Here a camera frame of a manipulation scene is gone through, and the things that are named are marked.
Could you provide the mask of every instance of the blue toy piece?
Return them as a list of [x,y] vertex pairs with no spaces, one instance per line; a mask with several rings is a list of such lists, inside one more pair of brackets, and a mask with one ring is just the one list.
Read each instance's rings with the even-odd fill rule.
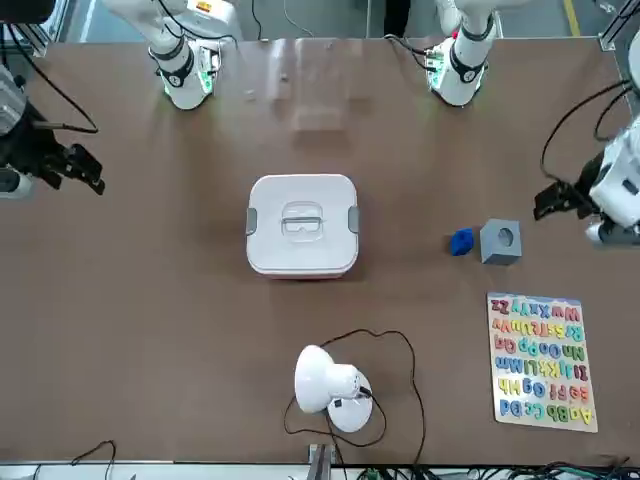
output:
[[453,234],[449,245],[451,255],[458,257],[466,255],[473,248],[473,231],[470,228],[462,228]]

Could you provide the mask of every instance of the power cord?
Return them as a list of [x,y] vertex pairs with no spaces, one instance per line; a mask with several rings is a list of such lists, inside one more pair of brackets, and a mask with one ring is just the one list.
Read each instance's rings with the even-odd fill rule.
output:
[[256,16],[256,0],[251,0],[251,15],[258,25],[258,41],[260,41],[262,40],[262,23],[260,23],[260,20],[258,20]]
[[289,401],[289,405],[287,405],[287,408],[284,411],[284,419],[283,419],[284,431],[289,435],[296,435],[298,433],[305,433],[305,432],[306,433],[315,433],[317,435],[327,435],[327,436],[331,437],[334,441],[335,441],[336,438],[339,438],[344,443],[346,443],[348,445],[351,445],[352,447],[356,447],[356,448],[371,447],[372,445],[375,445],[376,443],[380,443],[382,441],[382,438],[384,437],[384,434],[387,431],[387,415],[384,413],[384,410],[382,409],[382,407],[380,406],[380,404],[376,400],[376,397],[374,397],[372,395],[371,399],[373,400],[373,403],[378,408],[378,410],[380,410],[380,413],[382,414],[383,427],[382,427],[382,432],[380,433],[380,435],[378,435],[377,438],[375,438],[374,440],[371,440],[370,442],[355,443],[355,442],[352,442],[351,440],[349,440],[348,438],[345,438],[342,435],[339,435],[337,433],[323,432],[322,430],[314,430],[312,428],[300,428],[298,430],[290,430],[289,429],[289,425],[287,425],[287,414],[289,413],[289,410],[291,410],[291,406],[293,405],[293,402],[295,402],[295,400],[296,400],[295,395],[293,397],[291,397],[291,400]]
[[625,15],[618,15],[620,20],[627,20],[628,18],[634,17],[637,13],[640,12],[640,5],[637,5],[631,12]]
[[549,138],[547,138],[547,141],[544,144],[544,148],[542,149],[542,155],[540,156],[540,170],[542,171],[542,174],[547,177],[550,178],[560,184],[562,184],[563,186],[565,186],[566,188],[569,188],[573,191],[573,193],[580,199],[581,202],[583,202],[586,206],[589,207],[589,209],[593,208],[593,205],[591,204],[591,202],[589,202],[584,195],[582,195],[574,186],[571,182],[568,182],[566,180],[563,180],[562,178],[558,177],[557,175],[551,173],[549,170],[547,170],[546,166],[545,166],[545,160],[546,160],[546,155],[547,155],[547,150],[549,149],[549,145],[551,144],[551,141],[553,140],[553,138],[555,137],[556,133],[558,132],[558,130],[560,130],[560,127],[562,127],[562,125],[564,124],[564,122],[566,122],[569,117],[571,117],[571,115],[573,115],[575,112],[577,112],[578,110],[580,110],[582,107],[584,107],[585,105],[587,105],[588,103],[591,103],[593,100],[601,97],[602,95],[604,95],[605,93],[608,93],[612,90],[615,90],[618,87],[622,87],[625,85],[629,84],[629,80],[620,80],[612,85],[609,85],[608,87],[605,87],[599,91],[597,91],[596,93],[594,93],[593,95],[589,95],[587,98],[585,98],[584,100],[582,100],[580,103],[576,104],[574,107],[572,107],[567,113],[565,113],[563,115],[563,117],[560,119],[560,121],[556,124],[555,127],[553,127],[553,130],[551,131],[551,134],[549,135]]
[[327,420],[327,428],[329,429],[329,433],[331,434],[331,440],[333,444],[336,446],[336,454],[338,455],[338,461],[342,465],[342,471],[344,472],[344,480],[347,480],[347,467],[344,465],[344,457],[342,456],[342,451],[340,450],[340,445],[338,445],[338,439],[336,435],[333,433],[333,427],[331,427],[331,419],[329,418],[329,413],[325,412],[324,418]]
[[422,63],[420,61],[420,59],[418,58],[418,55],[426,57],[426,55],[427,55],[426,50],[421,50],[419,48],[414,47],[413,45],[411,45],[409,43],[409,41],[406,38],[400,38],[397,35],[393,35],[393,34],[388,33],[387,35],[384,36],[384,38],[386,40],[396,42],[398,45],[400,45],[405,50],[407,50],[411,54],[411,56],[413,57],[413,59],[415,60],[415,62],[418,64],[418,66],[421,69],[426,70],[427,72],[435,72],[436,71],[435,68],[428,67],[426,65],[426,58],[425,58],[425,63]]
[[289,16],[289,13],[287,12],[287,0],[282,0],[282,10],[284,11],[284,18],[287,19],[287,22],[289,22],[291,25],[293,25],[294,27],[296,27],[298,30],[300,30],[301,32],[306,33],[307,35],[309,35],[311,38],[315,37],[315,35],[313,34],[313,32],[307,28],[301,27],[300,25],[298,25],[296,22],[294,22],[291,17]]
[[600,114],[600,117],[598,118],[598,122],[596,123],[596,126],[593,129],[593,137],[599,142],[610,142],[615,138],[615,135],[607,135],[607,136],[600,135],[600,124],[602,123],[602,120],[604,120],[604,117],[607,115],[607,113],[609,113],[609,110],[611,110],[613,106],[616,103],[618,103],[618,101],[622,97],[624,97],[627,93],[629,93],[631,90],[633,90],[633,87],[627,87],[624,90],[622,90],[618,95],[616,95],[611,99],[611,101],[609,102],[609,105],[607,105],[605,109],[602,111],[602,113]]
[[[416,398],[418,399],[418,403],[420,404],[420,415],[422,417],[422,436],[420,438],[420,445],[418,446],[418,451],[416,453],[416,456],[413,460],[413,464],[417,464],[418,460],[420,460],[420,456],[422,455],[422,450],[424,448],[424,442],[426,440],[427,437],[427,424],[426,424],[426,419],[425,419],[425,413],[424,413],[424,403],[422,402],[422,396],[420,395],[420,391],[418,390],[418,387],[416,385],[416,352],[413,349],[413,345],[411,345],[411,342],[409,341],[409,339],[406,337],[406,335],[404,333],[402,333],[399,330],[385,330],[384,332],[381,333],[375,333],[372,332],[369,329],[366,328],[357,328],[355,330],[352,330],[350,332],[347,332],[343,335],[340,335],[338,337],[334,337],[330,340],[327,340],[326,342],[324,342],[323,344],[320,345],[320,347],[324,348],[328,345],[331,345],[332,343],[338,342],[340,340],[344,340],[345,338],[348,338],[352,335],[356,335],[358,333],[365,333],[367,335],[370,335],[374,338],[380,338],[380,337],[384,337],[385,335],[397,335],[400,336],[402,338],[402,340],[404,340],[404,342],[407,344],[407,346],[409,347],[409,350],[411,351],[411,386],[413,387],[413,391],[416,394]],[[380,409],[380,412],[383,413],[382,408],[380,408],[380,405],[378,404],[376,398],[372,395],[371,397],[373,399],[373,401],[375,402],[376,405],[378,405],[378,408]]]
[[71,466],[75,467],[76,465],[78,465],[82,460],[84,460],[85,458],[93,455],[94,453],[96,453],[98,450],[100,450],[103,447],[106,447],[110,445],[111,446],[111,459],[109,460],[109,463],[107,464],[107,469],[104,472],[104,480],[109,480],[109,470],[113,467],[113,464],[116,461],[116,442],[114,440],[103,440],[102,442],[100,442],[98,445],[96,445],[95,447],[93,447],[91,450],[88,450],[86,452],[84,452],[81,455],[78,455],[76,458],[74,458],[73,460],[71,460]]
[[47,77],[47,74],[44,73],[40,69],[40,67],[38,67],[35,64],[35,62],[31,59],[29,54],[24,50],[24,48],[22,48],[22,45],[20,45],[20,42],[18,42],[18,39],[16,38],[13,28],[14,28],[13,25],[11,24],[7,25],[7,30],[9,30],[9,35],[11,36],[11,39],[13,40],[13,42],[16,44],[16,48],[20,51],[20,54],[24,57],[27,63],[31,65],[31,68],[33,68],[38,73],[38,75],[40,75],[40,77],[42,77],[42,79],[45,82],[47,82],[49,86],[58,93],[58,95],[64,98],[73,108],[75,108],[76,111],[80,113],[85,118],[85,120],[87,120],[87,122],[89,122],[92,126],[92,128],[85,128],[85,127],[76,127],[73,125],[67,125],[66,123],[61,123],[61,124],[50,125],[47,128],[55,129],[55,130],[69,130],[72,132],[80,132],[80,133],[89,133],[92,135],[98,133],[98,127],[96,126],[95,122],[91,119],[89,114],[85,112],[80,105],[74,102],[66,93],[64,93],[55,83],[53,83],[49,79],[49,77]]
[[4,23],[0,23],[0,49],[2,50],[2,65],[9,70],[9,62],[7,60],[7,46],[4,38]]
[[[180,23],[178,20],[176,20],[176,17],[173,15],[173,13],[171,13],[171,12],[169,11],[169,9],[167,8],[167,6],[164,4],[164,1],[163,1],[163,0],[158,0],[158,3],[159,3],[159,4],[160,4],[160,6],[162,7],[162,10],[164,10],[164,13],[166,13],[166,14],[167,14],[167,16],[168,16],[171,20],[173,20],[173,21],[175,22],[175,24],[176,24],[176,25],[178,25],[178,26],[179,26],[183,31],[185,31],[185,32],[187,32],[187,33],[189,33],[189,34],[193,35],[193,37],[195,37],[195,38],[199,38],[199,39],[201,39],[201,40],[224,40],[225,38],[230,38],[230,39],[232,39],[232,40],[233,40],[233,43],[236,45],[236,48],[238,48],[238,40],[237,40],[237,39],[236,39],[236,37],[234,37],[233,35],[231,35],[231,34],[226,34],[226,35],[220,35],[220,36],[217,36],[217,37],[209,37],[209,36],[206,36],[206,35],[200,35],[200,34],[197,34],[197,33],[195,33],[193,30],[188,29],[188,28],[187,28],[187,27],[185,27],[182,23]],[[172,32],[172,31],[171,31],[171,29],[169,29],[168,27],[167,27],[167,30],[169,31],[169,33],[170,33],[172,36],[174,36],[174,37],[176,37],[176,38],[180,38],[178,35],[176,35],[174,32]]]

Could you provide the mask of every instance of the brown table surface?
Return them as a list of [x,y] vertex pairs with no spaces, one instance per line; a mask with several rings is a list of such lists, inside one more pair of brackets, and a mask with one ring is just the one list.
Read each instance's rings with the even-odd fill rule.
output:
[[[282,425],[297,355],[366,327],[401,330],[415,346],[422,462],[640,463],[640,256],[594,250],[574,214],[531,214],[549,183],[538,168],[546,137],[619,78],[613,54],[596,39],[497,41],[483,90],[453,109],[383,40],[294,45],[228,52],[219,97],[193,112],[161,93],[143,45],[51,47],[42,65],[101,129],[59,137],[100,159],[107,190],[38,184],[28,200],[0,203],[0,458],[68,459],[113,438],[120,459],[303,462],[320,438]],[[81,121],[44,82],[30,94],[50,120]],[[599,151],[592,129],[607,102],[559,133],[550,168],[577,178]],[[328,129],[296,131],[302,104],[338,114],[327,110]],[[605,129],[629,118],[622,102]],[[258,276],[244,243],[252,184],[320,172],[358,189],[356,266],[338,281]],[[519,263],[446,252],[447,235],[491,217],[520,221]],[[583,302],[599,433],[494,420],[488,291]],[[383,442],[345,447],[346,461],[410,462],[421,429],[406,347],[362,336],[330,350],[368,375],[389,421]],[[290,423],[325,427],[297,407]],[[379,427],[375,415],[356,439]]]

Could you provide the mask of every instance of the gray shape sorter block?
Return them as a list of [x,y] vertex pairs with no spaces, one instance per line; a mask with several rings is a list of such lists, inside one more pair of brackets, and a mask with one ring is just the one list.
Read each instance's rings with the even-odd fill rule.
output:
[[490,219],[480,230],[482,263],[511,265],[522,256],[520,222]]

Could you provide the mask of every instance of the gray clip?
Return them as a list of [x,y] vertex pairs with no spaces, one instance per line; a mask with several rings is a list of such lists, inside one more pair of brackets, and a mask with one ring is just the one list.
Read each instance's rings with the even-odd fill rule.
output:
[[360,233],[360,209],[357,205],[349,207],[347,224],[349,225],[351,233],[355,233],[356,235]]
[[245,235],[248,237],[256,233],[258,229],[258,211],[255,208],[247,208],[247,225]]

